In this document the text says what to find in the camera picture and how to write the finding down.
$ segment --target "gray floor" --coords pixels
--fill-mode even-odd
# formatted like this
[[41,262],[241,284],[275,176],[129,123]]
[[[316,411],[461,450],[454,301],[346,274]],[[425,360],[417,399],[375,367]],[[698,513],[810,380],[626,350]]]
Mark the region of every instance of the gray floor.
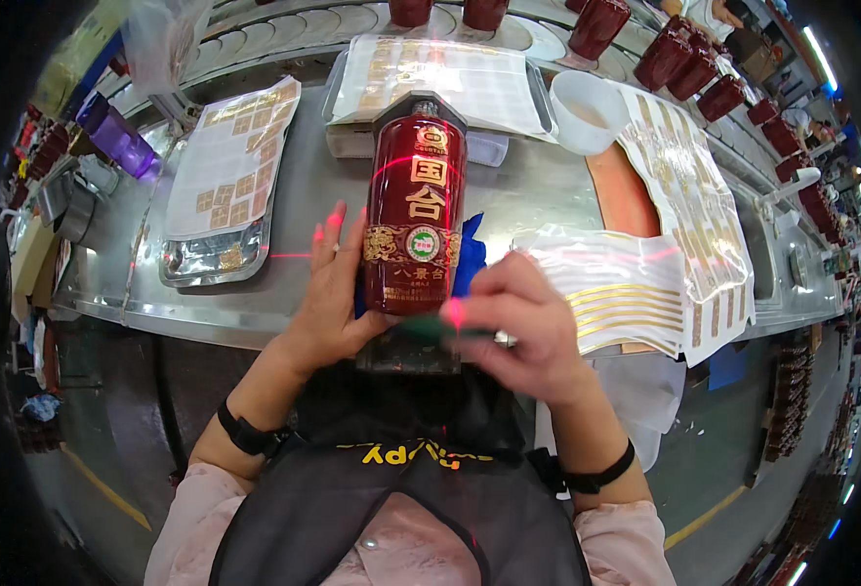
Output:
[[[124,340],[118,338],[118,341],[111,335],[98,345],[85,333],[75,340],[81,344],[82,351],[73,348],[67,361],[71,363],[68,366],[75,369],[88,367],[91,360],[88,353],[98,352],[112,363],[123,356],[122,364],[136,356],[142,359],[149,356],[146,340],[136,335]],[[191,347],[190,342],[167,344],[164,352],[170,358],[163,360],[170,371],[179,370],[181,364],[205,363],[206,353],[216,348]],[[826,330],[812,381],[812,413],[795,454],[780,460],[754,490],[744,492],[708,524],[668,551],[672,570],[682,586],[724,583],[752,549],[781,526],[802,478],[823,448],[836,404],[846,385],[847,368],[836,371],[836,345],[833,328]],[[244,364],[238,368],[247,368],[249,358],[251,356],[239,358],[244,359]],[[747,372],[741,381],[710,392],[706,384],[685,389],[678,412],[681,423],[663,437],[658,461],[648,477],[669,535],[694,522],[745,482],[759,441],[759,423],[769,376],[769,341],[752,340],[747,358]],[[150,548],[163,524],[166,505],[161,502],[172,496],[165,479],[174,465],[166,454],[160,425],[150,421],[153,417],[148,414],[154,409],[148,405],[150,395],[140,390],[140,377],[129,377],[127,372],[110,374],[115,366],[99,364],[98,369],[94,365],[89,368],[104,373],[101,377],[103,389],[95,388],[99,377],[92,377],[86,386],[66,391],[61,411],[62,432],[67,445],[88,470],[114,490],[121,501],[142,512],[152,530],[148,531],[120,510],[114,498],[106,497],[65,454],[31,456],[28,461],[50,509],[59,512],[91,556],[118,583],[135,584],[143,577]],[[145,375],[146,368],[139,365],[120,370],[143,371]],[[204,407],[188,410],[202,414],[190,415],[189,419],[181,417],[186,414],[178,414],[181,430],[189,435],[205,424],[196,419],[208,419],[218,400],[216,396],[225,394],[220,389],[230,384],[228,379],[237,381],[234,372],[229,372],[215,382],[203,381],[203,385],[210,384],[211,389],[200,389],[201,377],[193,369],[196,367],[188,367],[177,377],[176,383],[186,382],[186,388],[181,388],[180,392],[212,396],[209,401],[212,405],[208,406],[208,411]],[[127,397],[129,389],[136,393],[132,398]],[[175,410],[179,411],[177,402],[175,392]],[[129,405],[134,405],[135,409],[129,409]],[[144,420],[147,420],[146,425],[142,426]],[[138,437],[148,433],[154,437]],[[134,441],[139,444],[131,452],[127,448],[130,438],[138,438]],[[141,457],[140,446],[148,443],[159,457]],[[141,476],[148,476],[148,481],[142,482]]]

